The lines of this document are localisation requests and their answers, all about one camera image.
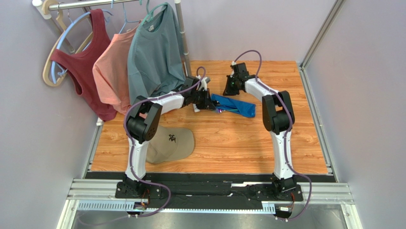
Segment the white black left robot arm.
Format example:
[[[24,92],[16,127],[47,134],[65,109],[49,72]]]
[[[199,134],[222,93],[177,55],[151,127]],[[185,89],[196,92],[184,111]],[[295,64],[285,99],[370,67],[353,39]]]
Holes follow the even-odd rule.
[[[206,76],[188,76],[184,84],[158,97],[138,96],[127,111],[123,127],[129,138],[129,161],[125,174],[128,179],[140,182],[146,174],[147,148],[155,136],[161,115],[194,104],[197,109],[214,110]]]

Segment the blue cloth napkin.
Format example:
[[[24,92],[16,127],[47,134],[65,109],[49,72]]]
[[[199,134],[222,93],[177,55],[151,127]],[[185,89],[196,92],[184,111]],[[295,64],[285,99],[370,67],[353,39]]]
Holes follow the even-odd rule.
[[[224,97],[217,94],[212,94],[211,99],[217,101],[216,108],[222,109],[238,109],[238,112],[233,112],[235,114],[241,115],[247,118],[254,118],[256,116],[256,105],[240,100],[236,100],[229,97]]]

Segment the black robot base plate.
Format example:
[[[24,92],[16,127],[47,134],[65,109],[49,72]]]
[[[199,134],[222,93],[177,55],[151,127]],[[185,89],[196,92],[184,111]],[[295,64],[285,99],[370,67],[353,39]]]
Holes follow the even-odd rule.
[[[167,188],[158,185],[145,184],[136,182],[134,185],[126,184],[121,181],[117,183],[115,190],[116,198],[144,198],[163,199],[175,196],[220,196],[220,197],[246,197],[258,201],[303,201],[303,193],[298,185],[295,189],[278,193],[272,183],[231,183],[231,182],[209,182],[209,181],[192,181],[192,182],[167,182],[164,184]]]

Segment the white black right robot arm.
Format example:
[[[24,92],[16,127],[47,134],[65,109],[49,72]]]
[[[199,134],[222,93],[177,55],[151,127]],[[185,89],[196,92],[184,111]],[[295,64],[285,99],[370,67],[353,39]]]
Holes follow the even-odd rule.
[[[278,192],[296,187],[295,172],[291,163],[291,130],[294,124],[293,106],[287,91],[278,91],[250,75],[245,63],[231,63],[232,73],[227,76],[223,95],[238,95],[244,91],[262,101],[263,124],[272,138],[274,172],[272,182]]]

